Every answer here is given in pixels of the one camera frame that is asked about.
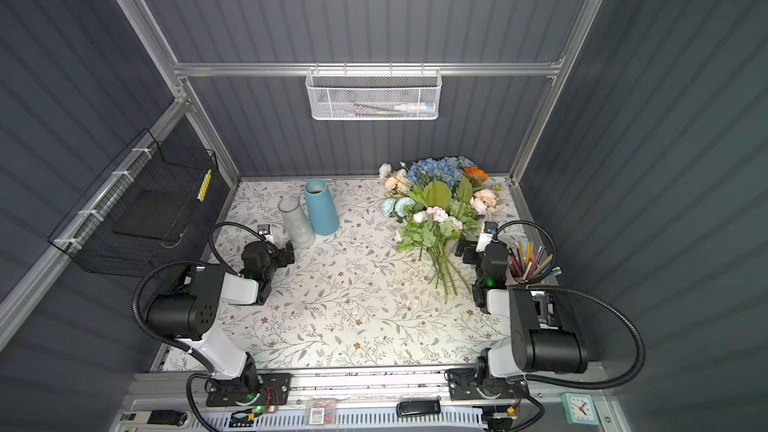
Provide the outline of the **clear glass vase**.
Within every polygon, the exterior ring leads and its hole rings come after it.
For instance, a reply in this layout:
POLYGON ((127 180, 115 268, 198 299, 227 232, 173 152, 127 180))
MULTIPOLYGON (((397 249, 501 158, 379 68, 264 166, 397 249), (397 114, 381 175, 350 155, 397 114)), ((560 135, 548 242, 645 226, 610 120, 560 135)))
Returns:
POLYGON ((315 233, 300 201, 294 196, 285 196, 278 203, 285 231, 295 248, 309 248, 315 242, 315 233))

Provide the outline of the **peach peony stem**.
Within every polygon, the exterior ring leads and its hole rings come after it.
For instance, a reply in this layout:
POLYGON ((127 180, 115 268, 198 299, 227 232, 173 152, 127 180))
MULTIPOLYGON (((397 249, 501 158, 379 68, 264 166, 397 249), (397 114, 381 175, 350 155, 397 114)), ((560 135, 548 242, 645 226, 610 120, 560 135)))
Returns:
POLYGON ((489 216, 498 205, 498 194, 493 189, 480 189, 470 199, 470 205, 478 216, 489 216))

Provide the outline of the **blue hydrangea flower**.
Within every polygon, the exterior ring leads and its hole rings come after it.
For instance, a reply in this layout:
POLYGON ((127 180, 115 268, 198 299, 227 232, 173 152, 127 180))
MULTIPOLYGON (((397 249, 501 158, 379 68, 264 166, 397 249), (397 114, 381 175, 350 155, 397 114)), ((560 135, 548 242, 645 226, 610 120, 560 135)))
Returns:
POLYGON ((458 184, 464 170, 477 164, 464 156, 451 156, 442 159, 426 158, 414 162, 407 171, 407 179, 419 187, 426 187, 432 181, 445 183, 449 188, 458 184))

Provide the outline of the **lilac white flower bunch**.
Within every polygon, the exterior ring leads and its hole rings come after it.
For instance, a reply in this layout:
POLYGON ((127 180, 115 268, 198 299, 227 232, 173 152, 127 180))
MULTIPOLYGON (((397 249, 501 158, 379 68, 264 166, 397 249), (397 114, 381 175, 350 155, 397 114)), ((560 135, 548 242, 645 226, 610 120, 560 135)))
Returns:
POLYGON ((464 229, 464 224, 458 218, 449 215, 446 210, 437 206, 428 207, 415 213, 412 221, 418 225, 435 225, 443 235, 461 232, 464 229))

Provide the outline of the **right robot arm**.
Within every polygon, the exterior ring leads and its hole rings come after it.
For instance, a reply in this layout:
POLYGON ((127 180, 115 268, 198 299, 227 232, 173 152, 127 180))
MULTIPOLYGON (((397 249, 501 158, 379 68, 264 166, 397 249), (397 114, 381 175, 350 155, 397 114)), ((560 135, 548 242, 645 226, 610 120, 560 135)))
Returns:
POLYGON ((481 312, 505 319, 509 343, 484 349, 477 358, 474 383, 511 379, 520 384, 536 372, 581 374, 589 365, 586 343, 566 293, 535 290, 518 278, 506 283, 514 255, 501 242, 480 245, 459 240, 455 254, 475 268, 472 298, 481 312))

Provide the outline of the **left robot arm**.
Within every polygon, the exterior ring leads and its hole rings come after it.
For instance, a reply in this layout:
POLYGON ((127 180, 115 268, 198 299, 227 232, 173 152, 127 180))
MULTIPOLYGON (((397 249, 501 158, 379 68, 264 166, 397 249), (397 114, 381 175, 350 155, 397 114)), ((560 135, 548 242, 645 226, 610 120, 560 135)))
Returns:
POLYGON ((220 395, 225 404, 276 404, 278 392, 285 387, 260 376, 252 355, 234 344, 216 317, 220 304, 263 306, 272 292, 275 272, 295 262, 294 247, 291 242, 277 247, 257 240, 245 246, 241 259, 240 274, 220 263, 167 264, 167 269, 178 273, 145 309, 136 306, 134 317, 153 338, 203 365, 208 393, 220 395))

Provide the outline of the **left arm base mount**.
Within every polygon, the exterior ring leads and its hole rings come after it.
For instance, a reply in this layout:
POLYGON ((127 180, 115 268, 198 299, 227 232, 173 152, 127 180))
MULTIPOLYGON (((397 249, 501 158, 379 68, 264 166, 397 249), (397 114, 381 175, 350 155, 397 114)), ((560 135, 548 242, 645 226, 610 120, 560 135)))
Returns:
POLYGON ((293 376, 289 373, 260 374, 255 384, 244 379, 208 379, 204 386, 207 407, 282 406, 287 403, 293 376))

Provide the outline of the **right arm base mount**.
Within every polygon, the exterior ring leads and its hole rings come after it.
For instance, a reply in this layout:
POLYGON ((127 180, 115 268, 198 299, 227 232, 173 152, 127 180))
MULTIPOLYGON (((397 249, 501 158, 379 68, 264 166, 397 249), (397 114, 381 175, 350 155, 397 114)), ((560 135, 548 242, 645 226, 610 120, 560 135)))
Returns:
POLYGON ((448 384, 450 398, 454 401, 522 399, 506 379, 489 376, 473 367, 449 368, 443 377, 448 384))

